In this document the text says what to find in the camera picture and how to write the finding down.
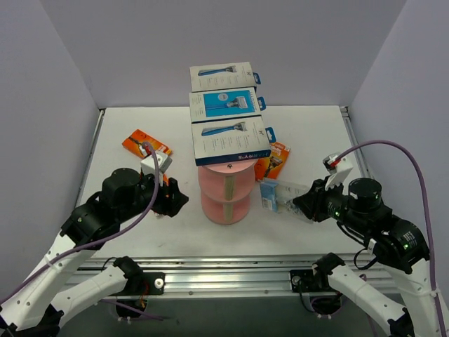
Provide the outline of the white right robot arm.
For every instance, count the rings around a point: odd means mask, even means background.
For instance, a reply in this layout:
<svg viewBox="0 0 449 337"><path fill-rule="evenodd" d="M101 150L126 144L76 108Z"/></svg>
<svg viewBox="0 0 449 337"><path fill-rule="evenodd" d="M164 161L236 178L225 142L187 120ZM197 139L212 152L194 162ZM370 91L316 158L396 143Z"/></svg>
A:
<svg viewBox="0 0 449 337"><path fill-rule="evenodd" d="M448 306L431 275L431 250L420 229L384 204L376 180L358 178L348 188L326 183L315 180L293 205L315 223L333 219L370 262L348 264L328 253L311 267L315 288L342 294L388 336L447 336Z"/></svg>

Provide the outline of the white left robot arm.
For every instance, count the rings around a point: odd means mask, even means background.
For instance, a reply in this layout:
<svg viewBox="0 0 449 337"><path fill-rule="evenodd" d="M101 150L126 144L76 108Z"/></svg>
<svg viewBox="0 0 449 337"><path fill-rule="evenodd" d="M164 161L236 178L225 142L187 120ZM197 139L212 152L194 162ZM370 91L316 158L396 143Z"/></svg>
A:
<svg viewBox="0 0 449 337"><path fill-rule="evenodd" d="M174 217L189 201L176 179L118 168L100 191L76 207L32 273L1 300L5 336L56 336L78 313L110 295L136 293L143 271L130 257L64 290L67 280L107 242L133 229L150 211Z"/></svg>

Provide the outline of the blue Harry's razor box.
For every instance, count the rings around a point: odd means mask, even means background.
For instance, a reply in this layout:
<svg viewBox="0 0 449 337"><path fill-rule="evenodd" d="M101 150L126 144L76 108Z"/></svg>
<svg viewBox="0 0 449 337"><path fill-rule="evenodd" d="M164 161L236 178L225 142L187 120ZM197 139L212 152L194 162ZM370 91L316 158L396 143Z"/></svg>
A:
<svg viewBox="0 0 449 337"><path fill-rule="evenodd" d="M251 117L266 107L264 98L257 97L252 87L189 93L192 123Z"/></svg>
<svg viewBox="0 0 449 337"><path fill-rule="evenodd" d="M189 72L193 92L256 88L261 84L260 75L249 62L192 66Z"/></svg>

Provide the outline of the blister razor pack blue card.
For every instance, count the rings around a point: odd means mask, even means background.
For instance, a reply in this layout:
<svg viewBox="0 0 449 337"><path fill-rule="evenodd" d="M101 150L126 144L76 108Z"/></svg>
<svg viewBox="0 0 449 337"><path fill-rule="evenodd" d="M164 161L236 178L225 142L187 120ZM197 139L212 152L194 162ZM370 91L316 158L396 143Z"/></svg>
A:
<svg viewBox="0 0 449 337"><path fill-rule="evenodd" d="M309 191L307 186L264 178L260 182L259 188L263 209L284 216L289 215L312 224L312 220L308 219L300 208L293 203L294 198L301 197Z"/></svg>

